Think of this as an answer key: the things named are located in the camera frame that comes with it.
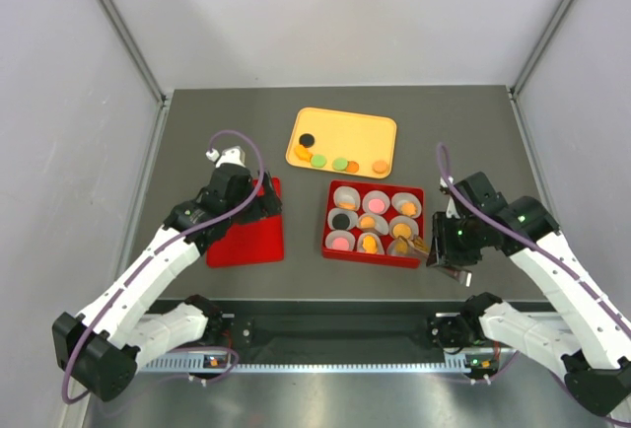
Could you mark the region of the orange round cookie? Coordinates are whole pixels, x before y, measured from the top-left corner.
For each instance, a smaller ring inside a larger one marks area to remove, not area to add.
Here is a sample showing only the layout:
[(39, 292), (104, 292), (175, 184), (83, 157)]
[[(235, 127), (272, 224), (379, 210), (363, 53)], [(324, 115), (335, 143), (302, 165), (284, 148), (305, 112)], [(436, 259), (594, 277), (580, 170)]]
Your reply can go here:
[(412, 236), (412, 229), (409, 225), (399, 222), (392, 227), (391, 233), (396, 239), (399, 237), (409, 239)]
[(411, 253), (410, 244), (405, 240), (397, 240), (395, 242), (395, 251), (400, 254), (409, 255)]
[(358, 221), (358, 227), (360, 229), (375, 229), (376, 228), (376, 220), (374, 217), (369, 215), (362, 216)]

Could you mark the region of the red cookie box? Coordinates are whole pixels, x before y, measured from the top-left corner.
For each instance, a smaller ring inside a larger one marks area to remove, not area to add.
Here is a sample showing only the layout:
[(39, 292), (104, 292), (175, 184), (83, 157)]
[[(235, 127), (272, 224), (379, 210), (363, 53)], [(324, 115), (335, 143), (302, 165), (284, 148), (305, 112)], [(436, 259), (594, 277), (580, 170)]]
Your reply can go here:
[(426, 253), (404, 238), (424, 237), (425, 193), (419, 187), (334, 180), (325, 206), (321, 253), (330, 259), (417, 268)]

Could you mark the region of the tan rectangular biscuit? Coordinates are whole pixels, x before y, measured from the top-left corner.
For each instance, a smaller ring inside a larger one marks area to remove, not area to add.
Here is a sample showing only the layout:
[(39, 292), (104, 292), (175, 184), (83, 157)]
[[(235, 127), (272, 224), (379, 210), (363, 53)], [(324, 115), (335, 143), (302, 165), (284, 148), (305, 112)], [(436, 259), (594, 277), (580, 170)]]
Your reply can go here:
[(355, 211), (357, 209), (354, 203), (345, 203), (345, 202), (340, 202), (337, 205), (337, 207), (341, 209), (345, 209), (345, 210), (351, 210), (351, 211)]

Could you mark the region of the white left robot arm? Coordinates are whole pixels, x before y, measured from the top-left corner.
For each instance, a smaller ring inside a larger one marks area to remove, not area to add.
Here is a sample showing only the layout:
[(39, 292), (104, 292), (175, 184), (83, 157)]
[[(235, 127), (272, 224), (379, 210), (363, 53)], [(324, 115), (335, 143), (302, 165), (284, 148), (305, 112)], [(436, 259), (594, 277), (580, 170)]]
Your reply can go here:
[(216, 167), (209, 183), (172, 209), (149, 245), (107, 290), (77, 315), (64, 313), (54, 321), (63, 401), (80, 401), (69, 391), (72, 381), (111, 401), (153, 360), (189, 342), (217, 343), (224, 324), (202, 297), (193, 296), (155, 320), (143, 318), (164, 290), (234, 224), (258, 222), (281, 210), (269, 172), (253, 178), (243, 165)]

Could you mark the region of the red box lid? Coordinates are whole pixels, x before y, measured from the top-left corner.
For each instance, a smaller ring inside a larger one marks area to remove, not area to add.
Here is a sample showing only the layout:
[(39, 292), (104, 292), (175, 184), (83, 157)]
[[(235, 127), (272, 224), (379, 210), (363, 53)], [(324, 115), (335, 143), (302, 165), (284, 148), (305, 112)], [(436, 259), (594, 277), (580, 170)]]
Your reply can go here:
[(206, 252), (210, 268), (282, 261), (285, 256), (281, 215), (245, 225), (235, 224), (227, 235)]

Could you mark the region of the pink sandwich cookie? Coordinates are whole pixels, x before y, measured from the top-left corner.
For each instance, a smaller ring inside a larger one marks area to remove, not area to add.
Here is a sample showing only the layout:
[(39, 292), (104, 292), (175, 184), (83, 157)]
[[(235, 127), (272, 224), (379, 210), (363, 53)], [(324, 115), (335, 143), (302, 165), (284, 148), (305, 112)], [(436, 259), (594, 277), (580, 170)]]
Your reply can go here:
[(382, 215), (386, 211), (387, 206), (383, 200), (373, 198), (368, 202), (368, 208), (372, 213)]
[(337, 237), (332, 242), (330, 247), (333, 250), (347, 251), (350, 249), (349, 241), (343, 237)]

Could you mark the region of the metal tongs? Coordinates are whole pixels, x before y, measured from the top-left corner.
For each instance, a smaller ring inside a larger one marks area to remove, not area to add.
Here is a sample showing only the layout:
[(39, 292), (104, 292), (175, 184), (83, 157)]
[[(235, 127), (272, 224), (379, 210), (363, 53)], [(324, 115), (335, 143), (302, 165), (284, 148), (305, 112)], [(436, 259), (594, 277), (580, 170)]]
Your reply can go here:
[(430, 248), (419, 236), (407, 240), (411, 241), (422, 252), (418, 258), (423, 258), (427, 267), (440, 271), (462, 286), (470, 286), (472, 279), (470, 270), (440, 260), (438, 252)]

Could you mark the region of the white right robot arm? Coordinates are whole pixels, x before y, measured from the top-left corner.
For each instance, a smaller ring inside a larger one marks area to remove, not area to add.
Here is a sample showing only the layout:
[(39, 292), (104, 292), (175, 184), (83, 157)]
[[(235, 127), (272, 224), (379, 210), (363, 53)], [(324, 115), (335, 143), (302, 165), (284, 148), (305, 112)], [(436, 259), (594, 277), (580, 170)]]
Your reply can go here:
[(482, 250), (498, 250), (567, 326), (555, 329), (485, 292), (453, 317), (453, 344), (508, 345), (561, 380), (590, 413), (612, 414), (630, 397), (630, 321), (579, 263), (553, 216), (530, 196), (507, 202), (483, 173), (459, 182), (444, 175), (440, 189), (450, 201), (433, 216), (428, 266), (468, 279)]

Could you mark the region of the yellow fish cookie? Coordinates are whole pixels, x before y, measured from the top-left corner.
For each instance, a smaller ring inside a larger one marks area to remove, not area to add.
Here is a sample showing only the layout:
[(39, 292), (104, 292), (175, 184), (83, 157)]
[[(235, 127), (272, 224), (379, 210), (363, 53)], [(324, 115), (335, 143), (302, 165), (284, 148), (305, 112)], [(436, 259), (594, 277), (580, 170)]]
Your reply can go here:
[(380, 252), (380, 242), (373, 236), (367, 235), (361, 243), (361, 248), (364, 253), (378, 254)]

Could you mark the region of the orange flower cookie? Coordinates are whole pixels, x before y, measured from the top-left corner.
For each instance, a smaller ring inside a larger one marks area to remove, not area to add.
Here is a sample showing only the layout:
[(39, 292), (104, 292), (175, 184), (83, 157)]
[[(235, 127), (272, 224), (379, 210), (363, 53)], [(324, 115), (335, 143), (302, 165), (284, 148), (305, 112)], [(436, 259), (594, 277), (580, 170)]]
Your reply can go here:
[(411, 201), (404, 202), (400, 206), (400, 213), (407, 217), (413, 217), (417, 213), (417, 206)]

